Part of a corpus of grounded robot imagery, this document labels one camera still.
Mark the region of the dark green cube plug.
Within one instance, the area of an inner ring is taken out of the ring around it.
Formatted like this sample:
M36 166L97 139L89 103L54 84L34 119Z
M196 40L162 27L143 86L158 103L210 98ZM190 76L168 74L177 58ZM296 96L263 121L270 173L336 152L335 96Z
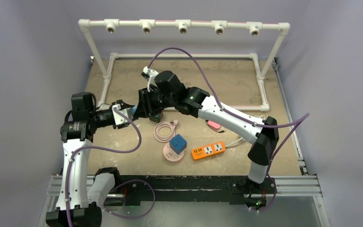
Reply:
M163 113L159 113L156 115L152 115L149 117L149 120L155 123L160 123L163 118Z

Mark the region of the blue cube socket adapter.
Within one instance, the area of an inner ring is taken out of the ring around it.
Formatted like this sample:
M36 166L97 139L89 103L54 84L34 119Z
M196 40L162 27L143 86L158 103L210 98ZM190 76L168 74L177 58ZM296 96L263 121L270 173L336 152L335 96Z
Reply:
M180 134L177 134L169 141L169 146L179 155L186 149L187 141Z

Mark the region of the pink round socket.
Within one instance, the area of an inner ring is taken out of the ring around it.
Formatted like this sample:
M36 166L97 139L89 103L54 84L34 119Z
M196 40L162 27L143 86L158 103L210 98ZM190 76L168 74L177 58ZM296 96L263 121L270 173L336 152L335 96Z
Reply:
M179 163L185 155L185 150L183 150L180 154L177 154L170 147L170 143L167 142L163 147L163 156L170 163Z

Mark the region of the light blue USB charger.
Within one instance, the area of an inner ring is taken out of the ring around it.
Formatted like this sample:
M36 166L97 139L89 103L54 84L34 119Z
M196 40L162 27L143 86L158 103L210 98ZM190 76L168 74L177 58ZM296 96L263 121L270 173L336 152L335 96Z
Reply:
M131 116L132 117L134 117L135 116L135 112L136 112L136 110L137 110L137 106L135 105L135 106L133 106L132 108L130 108L130 114L131 114Z

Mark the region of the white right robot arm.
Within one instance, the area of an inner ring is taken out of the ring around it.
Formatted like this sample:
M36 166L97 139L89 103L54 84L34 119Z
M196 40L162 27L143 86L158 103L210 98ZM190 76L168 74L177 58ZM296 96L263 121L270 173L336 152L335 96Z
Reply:
M183 115L220 124L252 145L248 153L251 166L246 185L251 192L264 188L270 159L279 141L276 119L256 118L217 102L213 95L201 88L185 87L168 70L159 73L145 67L141 75L147 80L147 87L138 91L134 119L148 118L166 108L174 108Z

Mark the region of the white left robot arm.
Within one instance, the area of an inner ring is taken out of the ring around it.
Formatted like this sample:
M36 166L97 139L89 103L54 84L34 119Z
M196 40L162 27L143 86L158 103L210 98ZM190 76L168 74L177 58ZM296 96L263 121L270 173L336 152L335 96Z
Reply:
M109 193L121 190L122 180L115 167L100 169L91 188L87 187L87 169L97 129L113 126L120 129L132 123L134 107L117 100L99 110L90 92L73 94L72 109L60 129L63 145L63 173L55 210L47 212L50 227L99 227L104 201Z

